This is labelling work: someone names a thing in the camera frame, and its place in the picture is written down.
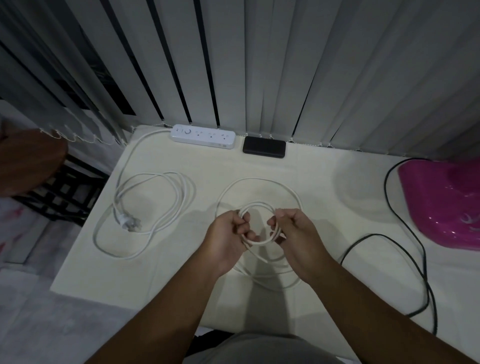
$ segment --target power strip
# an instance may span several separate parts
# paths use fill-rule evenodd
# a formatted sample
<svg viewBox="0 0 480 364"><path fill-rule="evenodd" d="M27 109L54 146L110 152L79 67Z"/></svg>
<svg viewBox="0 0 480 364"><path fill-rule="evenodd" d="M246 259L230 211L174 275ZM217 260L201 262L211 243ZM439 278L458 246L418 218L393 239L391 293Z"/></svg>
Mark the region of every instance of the power strip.
<svg viewBox="0 0 480 364"><path fill-rule="evenodd" d="M232 149L235 145L234 132L193 125L174 125L170 132L170 138L175 142L225 149Z"/></svg>

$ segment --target white table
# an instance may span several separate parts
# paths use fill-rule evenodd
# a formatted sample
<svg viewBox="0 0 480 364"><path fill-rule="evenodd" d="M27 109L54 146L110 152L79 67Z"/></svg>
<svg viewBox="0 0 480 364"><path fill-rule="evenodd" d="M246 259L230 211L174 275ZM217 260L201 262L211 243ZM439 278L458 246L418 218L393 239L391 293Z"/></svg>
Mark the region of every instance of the white table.
<svg viewBox="0 0 480 364"><path fill-rule="evenodd" d="M248 176L270 178L293 188L335 258L358 238L379 232L400 242L420 263L419 247L388 211L383 197L384 176L401 158L292 143L287 143L284 159L266 158L242 153L242 137L237 137L234 149L225 150L175 143L168 133L146 138L132 155L123 178L142 171L182 172L195 189L190 205L175 223L154 236L150 247L138 258L124 261L102 255L93 246L93 228L112 201L115 182L132 145L141 135L155 129L143 126L134 133L55 278L51 287L54 292L142 308L198 247L214 218L220 192L232 181ZM438 305L438 336L480 360L480 253L444 248L420 234L408 216L396 173L391 176L388 193L393 208L419 234L427 249L429 282ZM127 194L125 206L148 230L173 199L168 183L153 179ZM223 208L257 199L277 207L296 207L293 197L281 187L251 180L238 183L227 193ZM259 232L264 225L260 217L264 220L268 214L258 210L252 216L253 227ZM145 236L121 230L111 216L98 236L104 248L120 254L133 252L144 239ZM278 247L273 244L268 253L278 254L275 249ZM243 259L253 270L265 269L248 252ZM418 308L425 297L423 285L410 264L394 246L374 237L355 248L344 266L406 313ZM292 279L286 277L283 283ZM431 330L431 310L414 320ZM230 332L288 331L336 355L355 357L322 303L303 283L275 293L253 284L248 277L229 272L216 284L201 325Z"/></svg>

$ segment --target coiled white cable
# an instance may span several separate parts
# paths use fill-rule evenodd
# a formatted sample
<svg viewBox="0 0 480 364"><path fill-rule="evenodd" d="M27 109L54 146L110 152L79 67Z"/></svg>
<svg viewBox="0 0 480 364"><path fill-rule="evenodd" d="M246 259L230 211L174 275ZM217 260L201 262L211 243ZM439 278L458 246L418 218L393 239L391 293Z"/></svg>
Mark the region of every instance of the coiled white cable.
<svg viewBox="0 0 480 364"><path fill-rule="evenodd" d="M97 248L99 251L102 253L116 259L133 259L139 256L141 253L145 251L145 249L150 245L150 242L152 240L153 235L156 232L159 232L160 230L165 229L167 226L172 224L179 214L182 212L182 210L185 208L185 205L187 203L190 191L189 191L189 186L185 180L185 177L179 173L179 172L174 172L174 171L168 171L168 172L163 172L163 173L156 173L156 172L142 172L142 173L137 173L134 174L133 176L129 177L125 182L120 184L123 172L125 171L125 167L127 166L130 157L132 156L133 152L137 148L137 146L147 137L158 134L158 133L169 133L170 130L162 129L162 130L156 130L154 132L147 133L145 135L142 135L137 141L137 143L133 146L132 151L130 152L127 160L123 164L123 168L120 171L120 174L117 179L117 184L115 186L115 195L113 198L113 203L105 210L105 212L102 214L100 217L100 220L97 222L95 225L94 231L93 231L93 244L95 248ZM180 178L181 186L178 185L178 182L171 178L169 175L175 174ZM137 176L148 176L147 178L136 182L130 186L128 185L128 182L131 181L134 177ZM152 178L155 177L163 177L165 178L170 185L173 187L175 190L175 202L173 205L168 209L166 213L164 213L162 216L160 216L157 221L153 224L150 230L148 231L136 231L140 227L140 221L136 218L134 218L132 215L130 215L122 206L121 204L121 198L132 188L135 186L138 186L141 183L145 183ZM115 221L122 227L124 230L128 230L131 233L139 234L139 235L148 235L145 244L137 250L135 253L132 253L130 255L116 255L111 252L108 252L107 250L101 248L98 243L97 243L97 235L98 231L100 230L101 226L105 222L107 216L113 211L113 216L115 218Z"/></svg>
<svg viewBox="0 0 480 364"><path fill-rule="evenodd" d="M293 190L291 189L290 187L286 186L285 184L283 183L280 183L280 182L277 182L277 181L274 181L274 180L270 180L270 179L267 179L267 178L260 178L260 177L244 177L244 178L240 178L236 181L233 181L231 184L229 184L225 190L223 190L223 192L220 194L220 197L217 199L216 201L216 208L215 208L215 217L217 217L218 215L218 208L220 206L220 203L223 199L223 197L225 196L225 194L228 192L228 190L230 190L230 188L233 187L233 185L235 185L236 183L240 182L240 181L244 181L244 180L262 180L262 181L268 181L268 182L273 182L273 183L276 183L280 186L282 186L283 188L285 188L287 191L289 191L294 197L295 197L295 200L297 201L297 204L300 208L300 210L303 210L303 205L301 203L301 199L300 199L300 196L298 196L298 194ZM254 201L254 202L250 202L248 204L246 204L245 206L242 206L240 209L239 209L239 216L242 218L243 215L245 215L247 213L247 211L249 210L249 208L251 207L254 207L254 206L260 206L260 207L264 207L266 208L267 210L269 210L272 215L275 214L275 209L270 205L268 204L267 202L264 202L264 201ZM271 274L252 274L251 272L249 272L247 270L247 268L240 262L238 262L235 266L234 266L234 270L241 273L241 274L244 274L248 277L250 277L255 283L259 284L260 286L270 290L270 291L284 291L284 290L287 290L289 288L293 288L295 286L297 286L299 283L300 283L300 278L297 278L292 284L286 286L286 287L282 287L280 289L278 288L274 288L274 287L271 287L265 283L263 283L262 281L258 280L257 278L274 278L274 277L277 277L279 274L286 274L286 273L291 273L293 272L292 268L290 267L290 265L287 263L287 264L282 264L282 263L278 263L280 260L283 260L285 258L285 255L282 255L278 258L275 258L275 259L268 259L268 258L263 258L262 256L259 256L257 253L255 253L252 249L250 249L251 246L253 245L266 245L268 243L271 243L271 242L274 242L281 234L281 229L278 225L278 222L276 223L275 225L275 229L273 231L273 234L272 236L270 236L269 238L261 241L261 242L255 242L253 240L249 240L247 239L244 235L242 235L241 239L243 241L243 244L245 245L245 247L248 249L248 251L250 253L252 253L257 259L261 260L262 262L264 263L267 263L267 264L270 264L271 266L275 267L275 268L287 268L287 270L284 270L284 271L280 271L280 272L275 272L275 273L271 273Z"/></svg>

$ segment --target white power strip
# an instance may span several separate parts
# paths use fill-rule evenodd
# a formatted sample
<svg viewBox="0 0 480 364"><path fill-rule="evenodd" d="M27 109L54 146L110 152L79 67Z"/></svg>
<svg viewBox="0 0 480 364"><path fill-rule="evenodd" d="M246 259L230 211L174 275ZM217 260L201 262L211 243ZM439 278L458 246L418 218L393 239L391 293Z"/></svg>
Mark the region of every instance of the white power strip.
<svg viewBox="0 0 480 364"><path fill-rule="evenodd" d="M234 132L192 125L174 125L170 132L170 138L175 142L225 149L231 149L235 145Z"/></svg>

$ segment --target right hand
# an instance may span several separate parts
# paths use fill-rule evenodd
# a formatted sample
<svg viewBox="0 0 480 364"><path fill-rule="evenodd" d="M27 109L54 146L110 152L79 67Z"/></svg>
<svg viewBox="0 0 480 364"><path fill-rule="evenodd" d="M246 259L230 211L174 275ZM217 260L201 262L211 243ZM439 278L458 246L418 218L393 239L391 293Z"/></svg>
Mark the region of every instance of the right hand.
<svg viewBox="0 0 480 364"><path fill-rule="evenodd" d="M287 237L279 236L277 244L283 249L293 271L302 281L311 285L321 264L331 259L315 225L297 208L278 208L267 224L273 230L277 221Z"/></svg>

